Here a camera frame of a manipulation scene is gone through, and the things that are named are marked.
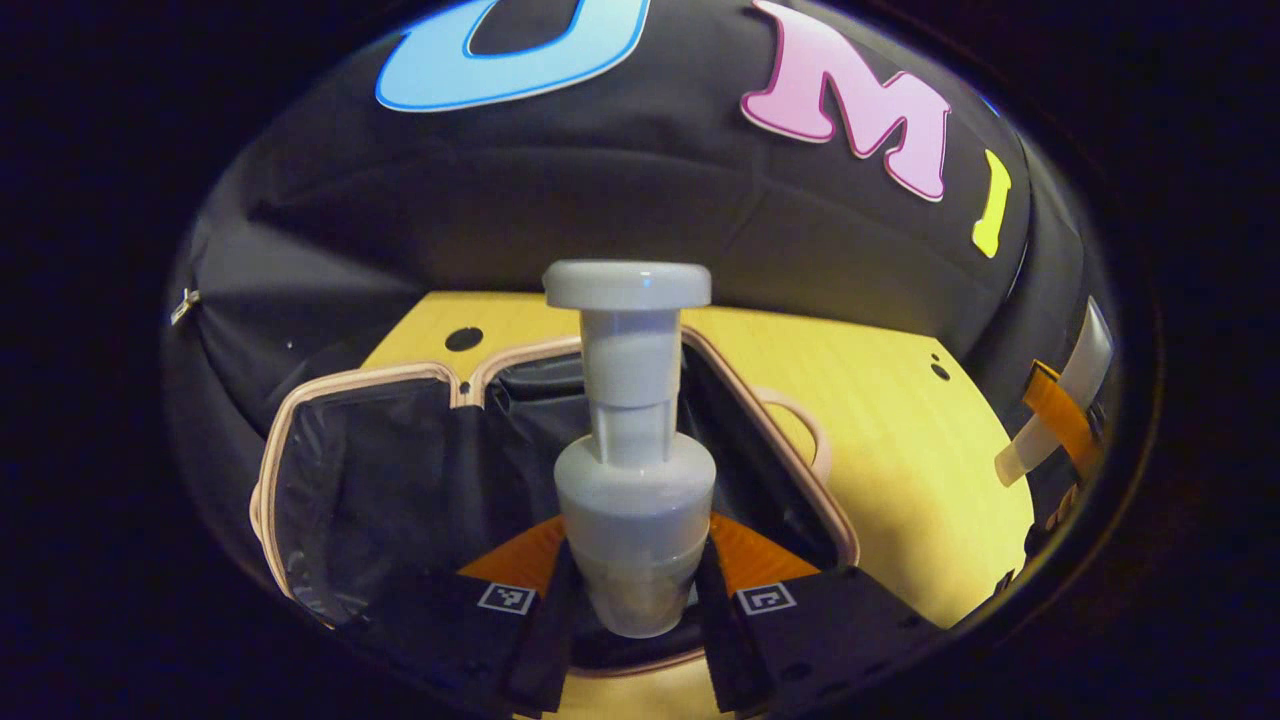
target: zipper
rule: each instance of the zipper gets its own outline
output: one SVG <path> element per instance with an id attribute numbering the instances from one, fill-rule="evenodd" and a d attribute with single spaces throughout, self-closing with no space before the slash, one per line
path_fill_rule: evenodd
<path id="1" fill-rule="evenodd" d="M 187 287 L 182 288 L 182 302 L 173 309 L 173 313 L 169 313 L 169 327 L 174 327 L 180 323 L 182 319 L 187 316 L 187 313 L 191 313 L 191 309 L 197 304 L 200 304 L 200 291 Z"/>

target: orange strap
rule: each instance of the orange strap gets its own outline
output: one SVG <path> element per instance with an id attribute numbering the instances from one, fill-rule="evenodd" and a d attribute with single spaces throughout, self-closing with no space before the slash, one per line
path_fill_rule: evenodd
<path id="1" fill-rule="evenodd" d="M 1071 457 L 1080 477 L 1088 477 L 1098 460 L 1101 447 L 1089 428 L 1089 420 L 1071 396 L 1057 384 L 1057 373 L 1036 360 L 1027 383 L 1023 402 L 1044 423 Z"/>
<path id="2" fill-rule="evenodd" d="M 782 580 L 817 575 L 818 569 L 778 543 L 728 518 L 712 512 L 710 536 L 719 552 L 721 573 L 730 594 Z M 557 515 L 499 544 L 458 570 L 460 575 L 490 583 L 534 588 L 547 597 L 556 555 L 564 539 L 564 516 Z"/>

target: wooden table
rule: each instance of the wooden table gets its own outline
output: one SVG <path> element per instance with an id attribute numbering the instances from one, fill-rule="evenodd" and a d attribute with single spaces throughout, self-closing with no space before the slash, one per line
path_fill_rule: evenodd
<path id="1" fill-rule="evenodd" d="M 730 307 L 686 310 L 682 322 L 744 380 L 791 396 L 819 420 L 832 446 L 829 487 L 858 533 L 859 565 L 920 615 L 951 626 L 1005 573 L 1021 569 L 1030 493 L 1025 482 L 1005 488 L 996 479 L 995 457 L 1009 436 L 937 340 Z M 445 350 L 444 338 L 466 327 L 484 332 L 480 345 Z M 466 379 L 498 350 L 573 334 L 577 313 L 547 307 L 541 295 L 433 292 L 364 366 L 439 360 Z M 804 425 L 786 410 L 771 414 L 812 456 Z M 611 720 L 718 716 L 703 661 L 639 678 L 571 675 L 554 717 L 603 712 Z"/>

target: orange gripper pad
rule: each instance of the orange gripper pad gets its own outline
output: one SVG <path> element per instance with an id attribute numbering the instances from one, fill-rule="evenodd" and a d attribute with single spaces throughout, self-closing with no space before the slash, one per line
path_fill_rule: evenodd
<path id="1" fill-rule="evenodd" d="M 534 588 L 547 597 L 556 570 L 556 555 L 564 539 L 564 516 L 557 515 L 520 533 L 472 560 L 460 575 L 490 583 Z"/>
<path id="2" fill-rule="evenodd" d="M 718 512 L 712 512 L 712 539 L 728 594 L 818 574 L 817 568 L 778 543 Z"/>
<path id="3" fill-rule="evenodd" d="M 712 512 L 710 536 L 719 552 L 721 573 L 730 594 L 805 575 L 818 569 L 746 525 Z M 564 539 L 564 518 L 557 515 L 520 533 L 458 570 L 460 575 L 534 588 L 547 597 L 556 555 Z"/>

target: bag handle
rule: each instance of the bag handle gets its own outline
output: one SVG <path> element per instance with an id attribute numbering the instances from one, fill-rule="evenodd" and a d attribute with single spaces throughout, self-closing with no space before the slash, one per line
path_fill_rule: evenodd
<path id="1" fill-rule="evenodd" d="M 809 430 L 809 436 L 813 437 L 813 460 L 809 462 L 809 468 L 813 469 L 813 474 L 818 478 L 823 486 L 831 478 L 831 443 L 827 442 L 827 432 L 822 429 L 822 424 L 818 419 L 813 416 L 812 413 L 805 410 L 803 405 L 796 402 L 791 396 L 776 391 L 769 387 L 755 386 L 751 388 L 751 393 L 763 405 L 777 405 L 778 407 L 786 409 L 792 415 L 800 420 L 800 424 Z"/>

